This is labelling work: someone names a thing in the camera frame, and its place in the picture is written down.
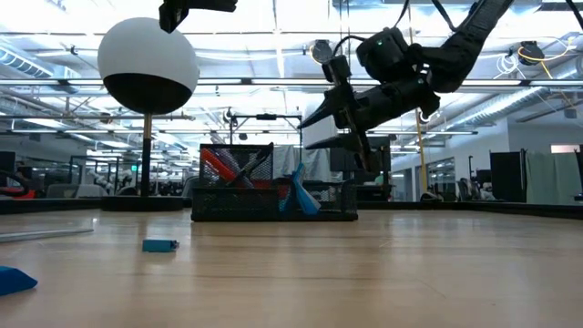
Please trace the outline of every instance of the black and white ball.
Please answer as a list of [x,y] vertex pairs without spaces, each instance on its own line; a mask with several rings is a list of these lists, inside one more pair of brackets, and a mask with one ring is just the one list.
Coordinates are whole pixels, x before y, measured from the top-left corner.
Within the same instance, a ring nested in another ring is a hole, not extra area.
[[99,74],[109,94],[142,114],[162,115],[192,97],[200,71],[189,40],[168,34],[153,18],[130,18],[114,25],[99,45]]

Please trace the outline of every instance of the wooden table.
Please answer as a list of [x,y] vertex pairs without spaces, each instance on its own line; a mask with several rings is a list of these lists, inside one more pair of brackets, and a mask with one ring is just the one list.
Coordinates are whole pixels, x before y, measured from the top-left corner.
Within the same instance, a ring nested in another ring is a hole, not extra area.
[[[0,232],[95,228],[0,245],[39,280],[0,327],[581,327],[583,221],[361,211],[356,222],[190,223],[189,213],[0,216]],[[175,254],[143,253],[145,237]]]

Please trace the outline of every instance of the yellow pole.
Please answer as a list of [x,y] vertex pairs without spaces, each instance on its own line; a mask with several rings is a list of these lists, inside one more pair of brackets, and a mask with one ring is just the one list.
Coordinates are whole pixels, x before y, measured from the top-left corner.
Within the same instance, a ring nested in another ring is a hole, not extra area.
[[[411,16],[411,5],[407,7],[407,11],[409,12],[409,40],[411,41],[411,45],[413,44],[413,18]],[[421,158],[421,182],[423,186],[422,192],[427,191],[427,168],[425,167],[425,155],[423,149],[423,139],[421,135],[421,122],[419,120],[419,108],[415,109],[415,121],[417,125],[417,139],[419,142],[419,155]]]

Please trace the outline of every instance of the black mesh crate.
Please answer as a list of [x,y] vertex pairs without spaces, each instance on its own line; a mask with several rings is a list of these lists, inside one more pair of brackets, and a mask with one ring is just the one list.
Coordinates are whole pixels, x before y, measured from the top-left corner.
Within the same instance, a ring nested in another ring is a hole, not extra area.
[[356,186],[351,180],[304,181],[303,187],[321,204],[319,213],[313,216],[303,214],[290,179],[276,179],[275,185],[282,220],[358,220]]
[[[255,160],[265,145],[200,145],[200,187],[225,187],[242,168]],[[269,188],[273,180],[273,154],[263,161],[239,187]]]
[[276,189],[194,189],[194,221],[273,221],[279,216]]

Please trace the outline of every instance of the small blue block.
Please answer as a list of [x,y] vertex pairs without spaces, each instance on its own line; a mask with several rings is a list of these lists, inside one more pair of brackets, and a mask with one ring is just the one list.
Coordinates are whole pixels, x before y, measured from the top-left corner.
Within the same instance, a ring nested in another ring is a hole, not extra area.
[[144,240],[142,243],[142,251],[150,252],[171,252],[179,247],[177,241],[168,240]]
[[0,266],[0,296],[34,288],[38,282],[16,268]]

